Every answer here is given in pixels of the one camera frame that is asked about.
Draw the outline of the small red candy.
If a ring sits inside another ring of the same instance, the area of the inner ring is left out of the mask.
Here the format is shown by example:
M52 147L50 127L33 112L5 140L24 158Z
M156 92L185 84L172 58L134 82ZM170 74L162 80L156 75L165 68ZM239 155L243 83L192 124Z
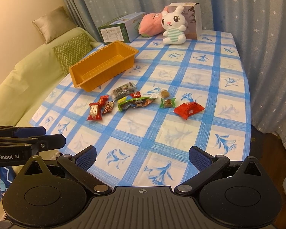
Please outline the small red candy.
M104 95L99 98L97 103L99 104L100 107L103 107L108 100L109 100L109 95Z

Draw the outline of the brown cube candy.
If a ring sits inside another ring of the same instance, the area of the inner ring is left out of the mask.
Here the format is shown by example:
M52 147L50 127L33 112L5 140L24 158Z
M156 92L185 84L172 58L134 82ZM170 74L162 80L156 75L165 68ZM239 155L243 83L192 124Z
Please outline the brown cube candy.
M167 90L161 90L161 91L160 91L160 96L161 96L163 99L166 99L166 98L170 97L170 93L169 93Z

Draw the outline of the green candy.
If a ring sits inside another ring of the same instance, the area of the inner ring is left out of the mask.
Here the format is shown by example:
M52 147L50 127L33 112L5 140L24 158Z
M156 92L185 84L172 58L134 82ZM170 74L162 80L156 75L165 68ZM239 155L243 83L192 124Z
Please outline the green candy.
M162 98L160 108L166 109L166 108L175 108L175 98Z

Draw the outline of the white brown paper box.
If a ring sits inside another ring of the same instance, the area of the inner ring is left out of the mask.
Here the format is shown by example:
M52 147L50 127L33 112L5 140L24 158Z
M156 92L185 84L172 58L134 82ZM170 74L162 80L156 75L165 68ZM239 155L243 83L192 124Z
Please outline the white brown paper box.
M197 40L202 32L201 10L199 3L171 3L168 12L174 12L177 6L183 6L182 15L186 19L184 31L187 39Z

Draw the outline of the pink peach plush toy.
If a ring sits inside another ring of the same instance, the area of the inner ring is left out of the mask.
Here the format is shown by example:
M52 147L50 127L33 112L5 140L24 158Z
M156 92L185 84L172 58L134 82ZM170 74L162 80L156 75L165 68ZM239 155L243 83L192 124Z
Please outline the pink peach plush toy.
M164 32L162 27L162 13L150 13L143 16L138 32L143 37L152 37Z

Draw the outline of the brown red candy wrapper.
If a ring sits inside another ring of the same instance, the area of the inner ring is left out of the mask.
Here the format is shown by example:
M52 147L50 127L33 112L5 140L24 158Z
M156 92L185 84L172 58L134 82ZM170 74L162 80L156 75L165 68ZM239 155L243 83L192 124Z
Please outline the brown red candy wrapper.
M102 115L105 115L107 113L112 113L114 108L114 102L113 101L106 101Z

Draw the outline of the small red candy wrapper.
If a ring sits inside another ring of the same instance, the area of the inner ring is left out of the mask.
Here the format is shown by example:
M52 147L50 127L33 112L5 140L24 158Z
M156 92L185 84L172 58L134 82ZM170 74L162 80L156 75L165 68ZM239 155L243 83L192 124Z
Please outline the small red candy wrapper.
M140 94L140 91L136 91L134 93L131 93L130 94L131 98L140 98L141 97L141 94Z

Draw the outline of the white bunny plush toy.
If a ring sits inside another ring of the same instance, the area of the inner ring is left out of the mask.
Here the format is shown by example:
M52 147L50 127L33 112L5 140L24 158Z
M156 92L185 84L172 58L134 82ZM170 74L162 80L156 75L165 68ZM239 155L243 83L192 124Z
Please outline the white bunny plush toy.
M186 19L182 15L184 7L179 5L174 12L162 11L163 44L183 44L186 42Z

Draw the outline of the clear silver snack packet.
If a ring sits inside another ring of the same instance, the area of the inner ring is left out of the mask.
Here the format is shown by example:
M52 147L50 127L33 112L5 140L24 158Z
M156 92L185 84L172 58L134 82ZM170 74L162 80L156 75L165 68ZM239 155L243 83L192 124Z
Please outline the clear silver snack packet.
M115 88L112 91L112 99L113 100L118 100L121 99L131 93L134 93L137 91L137 87L134 83L128 82L126 84L123 84L117 88Z

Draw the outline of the beige satin pillow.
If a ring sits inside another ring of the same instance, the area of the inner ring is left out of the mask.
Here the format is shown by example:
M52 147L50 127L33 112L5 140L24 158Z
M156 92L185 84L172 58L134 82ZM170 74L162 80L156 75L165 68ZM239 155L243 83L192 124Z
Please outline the beige satin pillow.
M32 23L43 36L45 44L77 27L63 6L33 20Z

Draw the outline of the large red snack packet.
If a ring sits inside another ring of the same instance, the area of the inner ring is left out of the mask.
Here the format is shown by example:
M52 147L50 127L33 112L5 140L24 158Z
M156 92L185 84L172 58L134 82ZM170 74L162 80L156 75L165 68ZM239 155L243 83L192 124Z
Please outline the large red snack packet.
M190 116L203 111L205 108L197 102L187 102L174 109L174 113L187 120Z

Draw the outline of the orange plastic tray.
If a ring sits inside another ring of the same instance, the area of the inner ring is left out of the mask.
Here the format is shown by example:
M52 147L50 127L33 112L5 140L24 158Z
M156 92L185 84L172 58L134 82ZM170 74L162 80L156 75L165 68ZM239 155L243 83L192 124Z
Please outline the orange plastic tray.
M80 87L85 92L93 91L133 67L138 53L138 49L121 41L103 46L70 67L74 87Z

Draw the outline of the red white candy packet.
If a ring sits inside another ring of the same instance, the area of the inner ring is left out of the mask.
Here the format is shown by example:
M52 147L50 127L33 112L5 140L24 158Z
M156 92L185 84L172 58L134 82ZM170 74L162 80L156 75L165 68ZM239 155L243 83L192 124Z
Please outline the red white candy packet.
M98 102L89 104L89 115L87 121L90 120L102 120L101 105Z

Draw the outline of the green long snack packet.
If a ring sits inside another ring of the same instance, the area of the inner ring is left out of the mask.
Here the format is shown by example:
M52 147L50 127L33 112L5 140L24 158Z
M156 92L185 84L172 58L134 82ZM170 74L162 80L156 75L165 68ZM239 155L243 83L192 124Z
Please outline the green long snack packet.
M144 108L151 104L155 99L158 98L158 95L148 95L143 97L133 98L130 95L123 97L117 101L119 111L125 111L128 108Z

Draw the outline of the green sofa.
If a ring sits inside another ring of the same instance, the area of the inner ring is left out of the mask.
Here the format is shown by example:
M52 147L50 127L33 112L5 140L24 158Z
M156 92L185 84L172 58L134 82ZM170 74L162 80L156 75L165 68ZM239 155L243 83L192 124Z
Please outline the green sofa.
M64 78L53 47L88 32L80 27L43 44L20 62L0 84L0 126L29 126L42 102Z

